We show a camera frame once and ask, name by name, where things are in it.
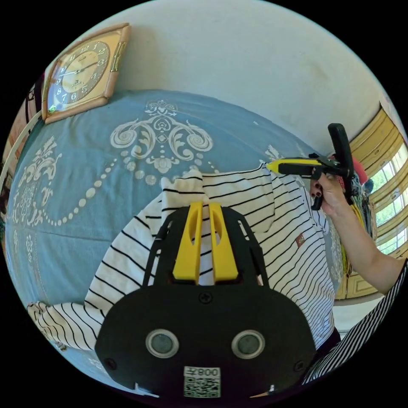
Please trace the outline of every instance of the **clock hand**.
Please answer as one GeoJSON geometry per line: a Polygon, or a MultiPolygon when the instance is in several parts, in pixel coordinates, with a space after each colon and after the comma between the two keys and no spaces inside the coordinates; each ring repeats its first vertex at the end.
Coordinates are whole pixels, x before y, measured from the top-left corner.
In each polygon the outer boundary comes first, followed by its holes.
{"type": "Polygon", "coordinates": [[[77,71],[77,73],[80,73],[80,72],[82,72],[82,71],[85,71],[85,69],[87,69],[87,68],[91,67],[92,65],[96,65],[97,63],[98,63],[98,61],[93,62],[92,64],[87,65],[86,67],[81,68],[80,70],[78,70],[78,71],[77,71]]]}
{"type": "Polygon", "coordinates": [[[76,71],[65,72],[65,74],[59,75],[59,77],[64,77],[65,75],[71,75],[71,74],[79,74],[79,73],[81,73],[82,71],[85,71],[85,69],[87,69],[87,68],[89,68],[89,67],[91,67],[92,65],[95,65],[95,64],[97,64],[97,63],[98,63],[98,62],[93,62],[92,64],[87,65],[87,66],[84,67],[84,68],[77,69],[76,71]]]}
{"type": "Polygon", "coordinates": [[[79,71],[70,71],[70,72],[65,72],[65,74],[58,75],[59,77],[64,77],[65,75],[71,75],[71,74],[77,74],[79,71]]]}

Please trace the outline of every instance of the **qr code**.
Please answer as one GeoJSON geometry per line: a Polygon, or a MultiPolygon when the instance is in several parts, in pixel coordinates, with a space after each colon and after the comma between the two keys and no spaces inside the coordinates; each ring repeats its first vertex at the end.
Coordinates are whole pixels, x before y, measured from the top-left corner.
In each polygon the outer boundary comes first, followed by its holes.
{"type": "Polygon", "coordinates": [[[185,367],[184,396],[193,398],[219,398],[221,396],[220,369],[185,367]]]}

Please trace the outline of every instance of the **white wall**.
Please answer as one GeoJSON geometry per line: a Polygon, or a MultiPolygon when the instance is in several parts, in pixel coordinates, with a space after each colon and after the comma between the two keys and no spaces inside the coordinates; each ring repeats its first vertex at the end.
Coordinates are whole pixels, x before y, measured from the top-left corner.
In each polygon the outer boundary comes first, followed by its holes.
{"type": "Polygon", "coordinates": [[[254,111],[322,153],[340,122],[354,137],[380,108],[382,87],[342,42],[306,18],[258,0],[156,0],[91,31],[133,30],[117,90],[203,94],[254,111]]]}

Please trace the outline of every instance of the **black and white striped shirt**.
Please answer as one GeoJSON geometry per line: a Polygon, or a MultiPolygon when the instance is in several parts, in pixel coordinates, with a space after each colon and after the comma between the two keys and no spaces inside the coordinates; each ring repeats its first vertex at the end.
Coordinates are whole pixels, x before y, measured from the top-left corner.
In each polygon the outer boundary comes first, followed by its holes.
{"type": "MultiPolygon", "coordinates": [[[[150,248],[163,221],[171,212],[195,201],[204,203],[199,284],[214,283],[208,203],[218,202],[245,215],[262,247],[270,287],[302,310],[316,348],[327,340],[334,328],[335,295],[323,238],[328,223],[322,212],[311,211],[309,194],[294,178],[271,174],[262,164],[246,172],[212,175],[192,170],[174,183],[163,178],[161,186],[163,192],[125,226],[107,250],[84,305],[36,302],[28,306],[49,340],[94,349],[109,309],[141,287],[150,248]]],[[[149,285],[156,267],[157,259],[149,285]]],[[[314,365],[305,381],[333,368],[338,358],[332,353],[329,356],[331,360],[323,359],[324,365],[314,365]]]]}

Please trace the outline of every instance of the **blue bedsheet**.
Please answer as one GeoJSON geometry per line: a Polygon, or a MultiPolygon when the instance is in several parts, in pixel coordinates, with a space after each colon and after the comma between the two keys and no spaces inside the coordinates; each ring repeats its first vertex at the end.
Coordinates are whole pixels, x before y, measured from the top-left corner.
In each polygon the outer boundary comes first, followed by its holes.
{"type": "MultiPolygon", "coordinates": [[[[83,303],[107,248],[160,193],[162,176],[192,167],[247,170],[270,156],[312,152],[255,113],[180,92],[117,93],[106,106],[47,126],[38,122],[17,165],[6,220],[10,275],[21,301],[83,303]]],[[[326,249],[337,290],[341,252],[331,231],[326,249]]],[[[61,353],[90,377],[124,389],[94,352],[61,353]]]]}

